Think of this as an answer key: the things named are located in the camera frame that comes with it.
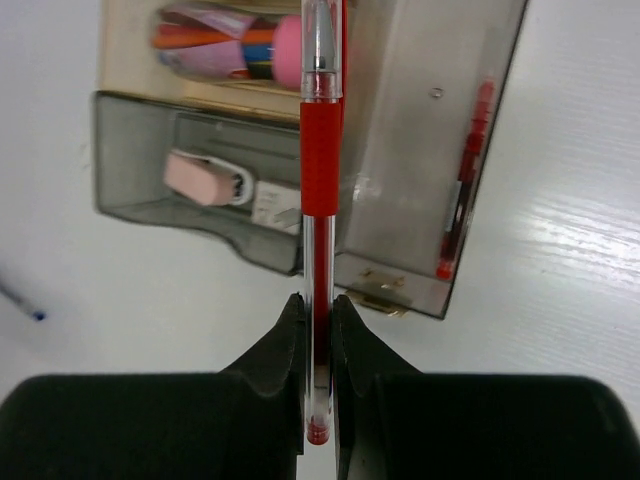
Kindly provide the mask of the white eraser block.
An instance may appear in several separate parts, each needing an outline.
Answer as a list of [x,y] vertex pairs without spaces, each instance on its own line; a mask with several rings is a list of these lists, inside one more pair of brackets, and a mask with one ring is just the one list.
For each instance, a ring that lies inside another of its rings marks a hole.
[[301,194],[295,186],[259,181],[255,187],[251,222],[297,236],[301,230]]

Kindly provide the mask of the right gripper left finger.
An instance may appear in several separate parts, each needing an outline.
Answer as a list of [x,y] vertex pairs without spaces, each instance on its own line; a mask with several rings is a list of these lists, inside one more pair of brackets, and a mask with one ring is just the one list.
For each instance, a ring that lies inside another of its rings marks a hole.
[[303,452],[305,320],[218,372],[41,375],[1,405],[5,479],[292,479]]

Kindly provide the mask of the blue ballpoint pen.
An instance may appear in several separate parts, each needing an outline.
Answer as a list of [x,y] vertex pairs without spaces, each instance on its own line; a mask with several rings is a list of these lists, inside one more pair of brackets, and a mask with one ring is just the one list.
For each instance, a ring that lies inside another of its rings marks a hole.
[[5,273],[1,273],[1,296],[36,322],[41,322],[48,317],[47,311],[34,303],[26,291]]

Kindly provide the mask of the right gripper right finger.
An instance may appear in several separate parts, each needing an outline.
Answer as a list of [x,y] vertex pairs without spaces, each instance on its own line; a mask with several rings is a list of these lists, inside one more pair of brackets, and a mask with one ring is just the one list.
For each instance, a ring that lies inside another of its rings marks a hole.
[[618,396],[581,376],[416,369],[333,307],[341,479],[635,479],[639,437]]

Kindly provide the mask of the red gel pen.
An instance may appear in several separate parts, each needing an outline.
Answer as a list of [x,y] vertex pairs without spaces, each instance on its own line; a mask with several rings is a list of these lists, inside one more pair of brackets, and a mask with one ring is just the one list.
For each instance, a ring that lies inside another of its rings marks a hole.
[[343,137],[346,17],[344,1],[301,3],[300,186],[309,354],[305,423],[307,440],[313,445],[325,444],[332,426],[330,327]]

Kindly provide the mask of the pink cap glue stick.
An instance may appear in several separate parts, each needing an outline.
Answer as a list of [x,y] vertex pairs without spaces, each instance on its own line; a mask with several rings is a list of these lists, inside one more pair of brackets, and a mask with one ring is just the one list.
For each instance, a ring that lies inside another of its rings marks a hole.
[[301,86],[301,17],[259,14],[215,3],[175,3],[157,11],[150,35],[161,64],[214,81]]

